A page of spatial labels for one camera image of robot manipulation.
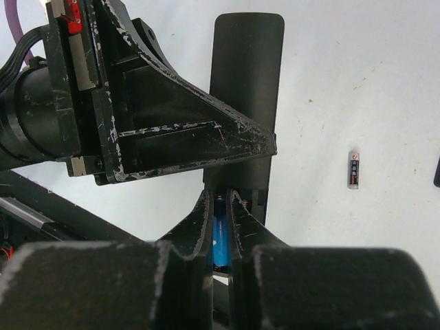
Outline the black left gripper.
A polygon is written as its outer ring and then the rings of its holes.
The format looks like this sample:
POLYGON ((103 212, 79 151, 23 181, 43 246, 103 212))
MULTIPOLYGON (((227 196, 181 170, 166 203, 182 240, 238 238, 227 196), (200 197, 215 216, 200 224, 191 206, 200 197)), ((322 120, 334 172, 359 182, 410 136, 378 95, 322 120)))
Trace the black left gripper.
POLYGON ((58 133, 54 158, 71 176, 113 175, 112 1, 50 1, 44 29, 58 133))

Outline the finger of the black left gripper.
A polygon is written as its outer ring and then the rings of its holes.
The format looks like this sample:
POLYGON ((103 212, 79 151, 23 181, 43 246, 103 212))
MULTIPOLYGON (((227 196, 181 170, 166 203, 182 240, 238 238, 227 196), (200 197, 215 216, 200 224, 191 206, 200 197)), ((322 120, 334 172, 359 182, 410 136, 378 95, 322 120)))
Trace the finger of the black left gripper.
POLYGON ((112 184, 271 157, 274 131, 183 79, 153 32, 113 17, 112 184))

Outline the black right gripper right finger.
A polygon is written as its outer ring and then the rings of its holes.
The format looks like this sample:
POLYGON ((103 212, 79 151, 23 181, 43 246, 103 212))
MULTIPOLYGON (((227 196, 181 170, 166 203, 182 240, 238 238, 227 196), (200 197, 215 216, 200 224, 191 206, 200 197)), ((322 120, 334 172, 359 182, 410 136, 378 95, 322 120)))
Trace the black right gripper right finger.
POLYGON ((226 195, 231 329, 438 329, 439 308, 407 252, 291 247, 226 195))

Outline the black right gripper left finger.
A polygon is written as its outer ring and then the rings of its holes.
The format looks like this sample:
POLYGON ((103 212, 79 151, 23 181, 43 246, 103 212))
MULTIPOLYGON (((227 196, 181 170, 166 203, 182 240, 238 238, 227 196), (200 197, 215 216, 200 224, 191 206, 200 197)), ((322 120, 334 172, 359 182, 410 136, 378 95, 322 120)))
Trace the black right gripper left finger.
POLYGON ((28 243, 1 273, 2 329, 211 329, 212 193, 155 242, 28 243))

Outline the blue battery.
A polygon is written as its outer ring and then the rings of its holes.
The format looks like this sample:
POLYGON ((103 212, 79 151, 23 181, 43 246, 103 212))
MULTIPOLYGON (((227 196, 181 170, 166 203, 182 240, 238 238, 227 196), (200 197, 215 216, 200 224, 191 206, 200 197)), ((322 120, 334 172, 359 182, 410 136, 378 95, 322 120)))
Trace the blue battery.
POLYGON ((226 196, 214 197, 214 218, 212 231, 212 261, 214 271, 222 275, 228 273, 228 219, 226 214, 226 196))

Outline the black remote control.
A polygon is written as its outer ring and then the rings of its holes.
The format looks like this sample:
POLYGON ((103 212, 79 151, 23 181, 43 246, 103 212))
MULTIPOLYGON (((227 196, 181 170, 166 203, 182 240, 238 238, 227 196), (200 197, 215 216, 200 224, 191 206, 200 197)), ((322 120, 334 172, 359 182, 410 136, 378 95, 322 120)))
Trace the black remote control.
MULTIPOLYGON (((274 13, 228 13, 214 24, 210 93, 273 131, 276 122, 285 22, 274 13)), ((261 318, 252 251, 279 244, 265 227, 272 160, 253 159, 206 169, 203 182, 225 195, 227 283, 214 284, 214 314, 230 329, 257 329, 261 318)))

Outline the black remote battery cover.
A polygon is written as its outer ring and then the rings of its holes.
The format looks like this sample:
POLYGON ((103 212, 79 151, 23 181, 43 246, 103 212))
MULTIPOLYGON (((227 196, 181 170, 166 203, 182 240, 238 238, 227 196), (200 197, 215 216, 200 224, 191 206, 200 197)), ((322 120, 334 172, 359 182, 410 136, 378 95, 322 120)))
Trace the black remote battery cover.
POLYGON ((436 171, 434 173, 433 184, 437 188, 440 188, 440 159, 437 163, 436 171))

